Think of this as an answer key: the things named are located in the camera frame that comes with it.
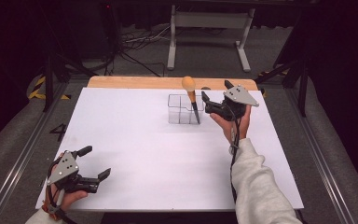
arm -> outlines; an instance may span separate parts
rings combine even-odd
[[[292,205],[275,183],[272,170],[263,165],[249,138],[240,140],[232,167],[232,184],[237,191],[236,214],[241,223],[301,223]]]

clear plastic box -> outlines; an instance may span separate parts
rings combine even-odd
[[[196,96],[196,102],[200,123],[202,123],[204,104],[200,95]],[[199,124],[187,95],[170,94],[168,96],[168,113],[168,122],[171,124]]]

black cable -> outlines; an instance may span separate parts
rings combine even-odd
[[[141,66],[143,66],[144,68],[146,68],[147,70],[149,70],[150,72],[152,72],[154,75],[156,75],[157,77],[161,77],[159,74],[157,74],[155,71],[151,70],[150,68],[148,68],[146,65],[144,65],[143,63],[139,62],[138,60],[132,58],[130,55],[128,55],[125,52],[122,52],[122,54],[126,55],[127,57],[131,58],[132,60],[136,61],[138,64],[140,64]]]

white table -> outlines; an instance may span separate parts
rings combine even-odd
[[[136,77],[126,80],[136,80],[139,84]],[[162,79],[164,82],[177,80]],[[274,171],[278,186],[292,206],[303,208],[264,99],[259,91],[250,93],[260,107],[253,107],[248,136],[257,152],[265,155],[265,164]],[[234,210],[229,180],[231,155],[222,130],[208,114],[201,114],[201,125],[170,124],[169,94],[186,92],[83,89],[57,156],[65,150],[93,146],[91,153],[77,158],[79,173],[96,177],[106,168],[112,168],[112,172],[96,194],[73,204],[72,209],[104,212]],[[207,91],[207,94],[212,101],[223,100],[222,91]],[[44,196],[42,191],[37,208]]]

